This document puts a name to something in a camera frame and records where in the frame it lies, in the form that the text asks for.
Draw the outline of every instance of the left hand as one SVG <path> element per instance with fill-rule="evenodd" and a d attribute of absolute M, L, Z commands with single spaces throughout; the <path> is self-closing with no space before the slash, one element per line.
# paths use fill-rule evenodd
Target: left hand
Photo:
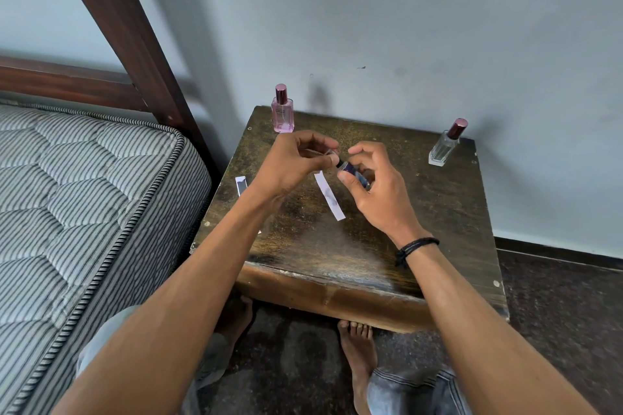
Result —
<path fill-rule="evenodd" d="M 281 133 L 251 186 L 278 206 L 310 172 L 335 167 L 337 155 L 324 153 L 338 147 L 333 138 L 311 130 Z"/>

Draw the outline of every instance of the wooden bed frame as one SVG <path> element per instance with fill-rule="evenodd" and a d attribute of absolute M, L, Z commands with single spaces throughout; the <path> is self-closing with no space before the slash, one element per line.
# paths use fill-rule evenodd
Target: wooden bed frame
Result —
<path fill-rule="evenodd" d="M 189 138 L 218 185 L 222 174 L 139 0 L 82 0 L 127 74 L 0 56 L 0 90 L 151 112 Z M 212 187 L 212 199 L 216 186 Z"/>

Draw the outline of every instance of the dark wooden tabletop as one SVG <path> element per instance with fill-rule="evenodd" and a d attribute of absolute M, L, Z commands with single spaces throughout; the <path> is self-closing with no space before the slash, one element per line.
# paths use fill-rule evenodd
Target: dark wooden tabletop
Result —
<path fill-rule="evenodd" d="M 508 315 L 473 140 L 462 139 L 446 165 L 438 167 L 428 164 L 428 153 L 439 138 L 436 133 L 300 112 L 295 125 L 297 130 L 312 129 L 337 139 L 344 152 L 360 140 L 385 143 L 422 225 L 439 238 L 443 253 L 471 285 L 502 316 Z M 244 175 L 247 183 L 253 181 L 275 137 L 270 108 L 256 107 L 204 219 L 209 225 L 200 228 L 197 242 L 238 199 L 234 178 Z M 350 287 L 422 297 L 411 272 L 394 266 L 393 243 L 357 210 L 336 171 L 324 175 L 347 218 L 335 219 L 310 175 L 265 224 L 248 261 Z"/>

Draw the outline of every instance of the mattress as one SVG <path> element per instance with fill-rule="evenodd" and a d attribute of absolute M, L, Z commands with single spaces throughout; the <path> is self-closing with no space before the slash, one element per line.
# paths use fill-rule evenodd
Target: mattress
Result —
<path fill-rule="evenodd" d="M 188 250 L 210 186 L 174 128 L 0 101 L 0 413 L 52 410 Z"/>

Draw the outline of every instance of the wall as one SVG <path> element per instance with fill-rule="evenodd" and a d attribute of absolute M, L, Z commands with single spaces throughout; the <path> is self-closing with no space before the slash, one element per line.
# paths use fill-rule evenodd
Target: wall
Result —
<path fill-rule="evenodd" d="M 620 0 L 141 1 L 221 163 L 277 82 L 304 111 L 463 116 L 497 236 L 623 257 Z M 0 51 L 115 64 L 80 0 L 2 2 Z"/>

